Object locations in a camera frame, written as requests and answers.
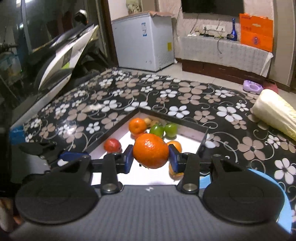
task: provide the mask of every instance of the metal screw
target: metal screw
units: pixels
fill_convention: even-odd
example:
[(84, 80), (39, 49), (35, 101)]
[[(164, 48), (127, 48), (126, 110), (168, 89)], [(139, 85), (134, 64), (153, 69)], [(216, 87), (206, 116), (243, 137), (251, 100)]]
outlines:
[(197, 186), (193, 183), (187, 183), (183, 186), (183, 189), (188, 191), (188, 192), (192, 192), (195, 191), (197, 189)]
[(107, 183), (103, 186), (103, 189), (107, 192), (113, 192), (115, 191), (117, 186), (113, 183)]

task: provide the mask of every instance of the white freezer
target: white freezer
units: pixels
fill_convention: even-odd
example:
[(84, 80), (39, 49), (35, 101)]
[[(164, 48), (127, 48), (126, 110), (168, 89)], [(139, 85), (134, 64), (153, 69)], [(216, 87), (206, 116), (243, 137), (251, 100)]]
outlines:
[(158, 71), (174, 63), (171, 16), (149, 12), (112, 21), (119, 66)]

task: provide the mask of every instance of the wallpaper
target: wallpaper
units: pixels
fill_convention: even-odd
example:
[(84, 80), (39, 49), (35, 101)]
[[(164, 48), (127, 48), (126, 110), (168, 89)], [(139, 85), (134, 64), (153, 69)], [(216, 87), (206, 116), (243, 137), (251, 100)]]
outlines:
[[(178, 36), (187, 36), (195, 25), (194, 29), (202, 30), (203, 24), (213, 24), (225, 26), (226, 32), (222, 33), (222, 36), (226, 36), (232, 30), (232, 18), (231, 16), (218, 15), (218, 14), (190, 14), (182, 13), (180, 10), (181, 0), (158, 0), (160, 12), (171, 12), (173, 16), (173, 32), (174, 32), (174, 49), (175, 57), (181, 57), (181, 49), (178, 41)], [(244, 0), (245, 12), (256, 16), (266, 16), (270, 19), (274, 19), (273, 0)], [(240, 24), (239, 17), (236, 18), (236, 31), (240, 40)], [(209, 34), (219, 36), (220, 33), (215, 31), (209, 31)]]

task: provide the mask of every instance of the purple plastic container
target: purple plastic container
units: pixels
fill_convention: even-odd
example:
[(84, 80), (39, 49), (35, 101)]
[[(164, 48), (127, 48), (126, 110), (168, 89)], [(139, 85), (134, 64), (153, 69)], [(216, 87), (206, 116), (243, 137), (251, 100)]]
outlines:
[(253, 81), (245, 80), (244, 85), (243, 85), (243, 90), (260, 95), (261, 91), (263, 90), (263, 87), (262, 87), (262, 85), (255, 83)]

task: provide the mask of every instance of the scooter mirror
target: scooter mirror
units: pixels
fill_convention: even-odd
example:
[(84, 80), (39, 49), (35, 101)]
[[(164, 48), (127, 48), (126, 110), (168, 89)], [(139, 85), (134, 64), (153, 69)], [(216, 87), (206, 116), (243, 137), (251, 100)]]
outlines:
[(87, 11), (80, 9), (74, 17), (75, 21), (83, 23), (84, 25), (88, 24), (88, 20), (87, 20)]

